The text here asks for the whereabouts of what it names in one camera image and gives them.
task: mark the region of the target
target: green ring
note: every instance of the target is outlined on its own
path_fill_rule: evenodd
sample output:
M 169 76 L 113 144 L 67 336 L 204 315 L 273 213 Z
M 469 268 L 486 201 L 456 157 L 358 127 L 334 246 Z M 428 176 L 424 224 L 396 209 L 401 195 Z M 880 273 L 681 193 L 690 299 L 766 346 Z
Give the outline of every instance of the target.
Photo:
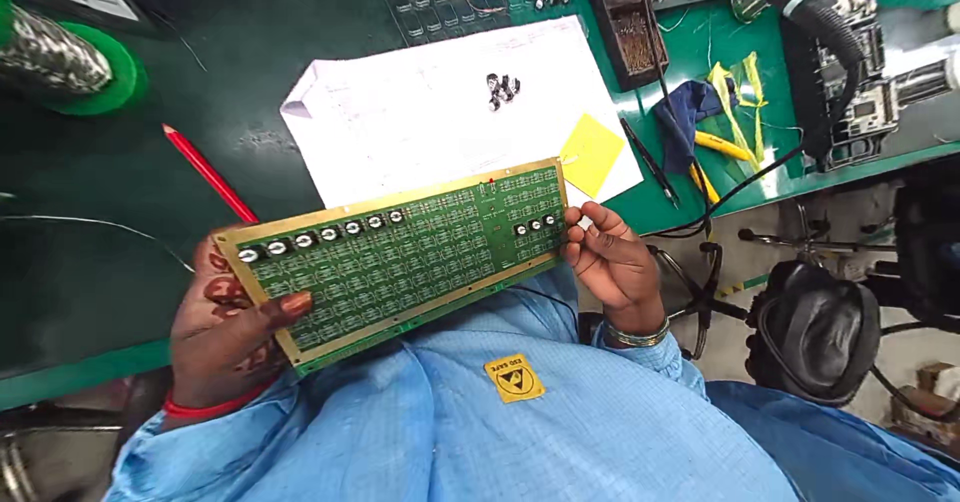
M 14 33 L 14 4 L 11 0 L 0 0 L 0 47 L 7 45 Z
M 95 94 L 44 102 L 45 108 L 64 115 L 101 115 L 133 104 L 146 93 L 147 71 L 126 46 L 99 29 L 72 22 L 61 22 L 60 25 L 103 54 L 113 79 Z

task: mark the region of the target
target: black pen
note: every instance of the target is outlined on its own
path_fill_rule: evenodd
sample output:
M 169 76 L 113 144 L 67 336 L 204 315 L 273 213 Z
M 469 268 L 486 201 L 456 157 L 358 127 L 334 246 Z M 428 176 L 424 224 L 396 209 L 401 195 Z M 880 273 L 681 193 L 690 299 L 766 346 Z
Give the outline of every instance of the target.
M 663 189 L 663 195 L 666 196 L 667 200 L 670 200 L 670 203 L 673 204 L 675 209 L 679 209 L 680 206 L 677 205 L 677 191 L 670 186 L 670 182 L 666 179 L 666 174 L 664 174 L 664 171 L 657 166 L 653 155 L 647 151 L 646 147 L 643 147 L 641 139 L 637 138 L 637 135 L 634 134 L 634 129 L 630 128 L 627 120 L 623 117 L 620 117 L 620 126 L 623 127 L 623 132 L 627 133 L 627 140 L 630 140 L 630 143 L 636 148 L 636 151 L 640 153 L 640 157 L 643 159 L 643 162 L 646 163 L 647 167 L 650 168 L 650 171 L 654 173 L 654 179 L 656 179 L 656 182 L 659 183 L 660 188 Z

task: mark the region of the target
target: blue cloth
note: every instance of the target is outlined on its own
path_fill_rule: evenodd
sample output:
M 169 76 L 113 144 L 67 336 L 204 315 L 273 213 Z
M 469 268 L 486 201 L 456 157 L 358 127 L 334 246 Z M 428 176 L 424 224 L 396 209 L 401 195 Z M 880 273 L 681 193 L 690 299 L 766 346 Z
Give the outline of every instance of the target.
M 523 286 L 566 302 L 566 267 Z M 563 306 L 506 289 L 230 415 L 126 443 L 106 499 L 795 500 L 669 336 L 577 344 Z M 522 353 L 546 393 L 505 404 L 484 364 Z
M 739 104 L 733 85 L 733 80 L 726 80 L 731 107 Z M 654 104 L 654 115 L 663 126 L 663 170 L 687 175 L 690 164 L 693 164 L 696 123 L 711 115 L 723 114 L 723 106 L 714 86 L 697 80 L 683 82 L 670 91 L 670 103 L 677 113 L 676 120 L 670 115 L 663 99 Z
M 710 382 L 706 394 L 770 453 L 808 500 L 960 500 L 956 470 L 846 411 L 739 382 Z

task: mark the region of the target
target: floor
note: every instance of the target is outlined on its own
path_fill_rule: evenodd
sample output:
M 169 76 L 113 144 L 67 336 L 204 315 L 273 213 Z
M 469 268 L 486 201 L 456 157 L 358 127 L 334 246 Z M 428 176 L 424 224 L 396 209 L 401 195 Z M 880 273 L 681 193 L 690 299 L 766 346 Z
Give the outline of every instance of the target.
M 832 240 L 862 239 L 862 226 L 880 223 L 891 213 L 894 187 L 883 184 L 866 190 L 817 195 L 805 201 L 808 216 L 827 217 L 831 225 L 829 238 Z M 714 221 L 713 240 L 724 247 L 720 287 L 730 292 L 727 301 L 749 309 L 754 296 L 763 286 L 735 290 L 745 282 L 763 281 L 758 277 L 769 272 L 774 264 L 795 258 L 795 252 L 790 248 L 741 241 L 738 231 L 752 228 L 758 234 L 792 236 L 798 227 L 796 205 L 790 201 Z M 702 280 L 705 276 L 708 267 L 705 255 L 698 249 L 698 239 L 651 238 L 650 242 L 669 252 L 695 279 Z M 856 278 L 862 276 L 878 258 L 876 255 L 858 254 L 829 258 L 824 264 L 839 274 Z M 678 310 L 689 299 L 677 279 L 666 272 L 662 278 L 662 289 L 668 311 Z M 600 311 L 599 303 L 588 292 L 582 290 L 581 295 L 581 310 Z M 906 312 L 895 309 L 883 309 L 881 315 L 884 325 L 911 319 Z M 693 347 L 695 320 L 679 319 L 673 324 L 672 331 L 681 345 Z M 747 357 L 745 338 L 750 332 L 740 320 L 714 314 L 702 358 L 695 361 L 708 380 L 751 381 L 743 364 Z M 917 331 L 885 337 L 877 364 L 894 384 L 905 385 L 915 383 L 915 371 L 919 366 L 933 361 L 960 364 L 960 336 Z M 107 385 L 70 397 L 69 400 L 74 404 L 86 403 L 90 406 L 112 404 L 116 402 L 115 393 L 116 385 Z M 846 410 L 884 425 L 890 410 L 890 397 L 873 377 L 868 376 Z M 20 441 L 40 500 L 87 502 L 102 497 L 108 480 L 113 434 L 32 434 Z M 0 502 L 8 499 L 8 494 L 0 491 Z

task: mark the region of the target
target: printed circuit board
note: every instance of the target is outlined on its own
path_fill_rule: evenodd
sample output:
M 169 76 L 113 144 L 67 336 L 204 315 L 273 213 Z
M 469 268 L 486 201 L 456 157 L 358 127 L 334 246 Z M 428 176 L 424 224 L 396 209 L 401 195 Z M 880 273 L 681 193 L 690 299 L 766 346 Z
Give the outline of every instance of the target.
M 215 239 L 255 303 L 312 292 L 276 334 L 303 376 L 554 266 L 564 185 L 548 159 Z

